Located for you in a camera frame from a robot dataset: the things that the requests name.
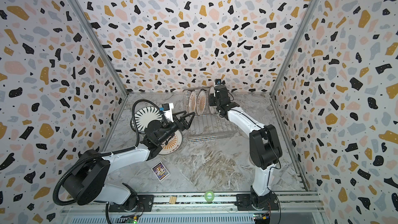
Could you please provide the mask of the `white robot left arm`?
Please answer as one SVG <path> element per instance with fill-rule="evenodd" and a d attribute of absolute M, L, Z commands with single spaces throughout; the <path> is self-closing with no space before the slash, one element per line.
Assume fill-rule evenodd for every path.
<path fill-rule="evenodd" d="M 57 182 L 53 192 L 55 204 L 86 205 L 91 202 L 108 202 L 121 205 L 130 211 L 138 204 L 137 192 L 127 184 L 121 187 L 105 182 L 109 173 L 129 165 L 149 161 L 163 149 L 177 131 L 190 128 L 195 113 L 185 111 L 172 115 L 172 121 L 149 122 L 142 140 L 143 147 L 133 146 L 114 152 L 86 151 Z"/>

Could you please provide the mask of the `sunburst plate green rim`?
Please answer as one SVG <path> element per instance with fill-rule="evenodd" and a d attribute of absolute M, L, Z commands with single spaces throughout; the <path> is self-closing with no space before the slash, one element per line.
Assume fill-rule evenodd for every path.
<path fill-rule="evenodd" d="M 183 141 L 182 132 L 177 130 L 172 138 L 164 142 L 159 155 L 169 155 L 179 149 Z"/>

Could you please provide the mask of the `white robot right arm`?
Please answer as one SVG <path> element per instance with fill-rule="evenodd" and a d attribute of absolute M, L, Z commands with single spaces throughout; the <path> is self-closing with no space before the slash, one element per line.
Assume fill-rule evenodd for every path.
<path fill-rule="evenodd" d="M 209 95 L 209 105 L 214 106 L 220 117 L 234 123 L 249 138 L 249 154 L 256 166 L 255 179 L 250 189 L 250 205 L 263 209 L 269 205 L 272 197 L 271 183 L 274 170 L 283 155 L 276 128 L 265 125 L 252 118 L 237 103 L 230 99 L 225 85 L 214 86 Z"/>

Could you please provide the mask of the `white plate red characters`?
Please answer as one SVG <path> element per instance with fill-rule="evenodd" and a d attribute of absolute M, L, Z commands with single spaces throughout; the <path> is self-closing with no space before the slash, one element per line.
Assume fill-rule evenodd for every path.
<path fill-rule="evenodd" d="M 217 105 L 216 105 L 216 97 L 215 97 L 215 88 L 211 86 L 208 94 L 208 103 L 209 103 L 209 111 L 212 115 L 216 113 Z"/>

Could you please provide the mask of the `white plate black stripes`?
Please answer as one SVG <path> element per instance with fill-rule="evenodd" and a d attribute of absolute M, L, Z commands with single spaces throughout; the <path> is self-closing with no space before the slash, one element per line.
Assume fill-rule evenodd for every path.
<path fill-rule="evenodd" d="M 145 134 L 145 129 L 151 121 L 163 120 L 160 111 L 154 106 L 147 106 L 138 110 L 134 114 L 134 119 L 136 121 L 139 134 Z"/>

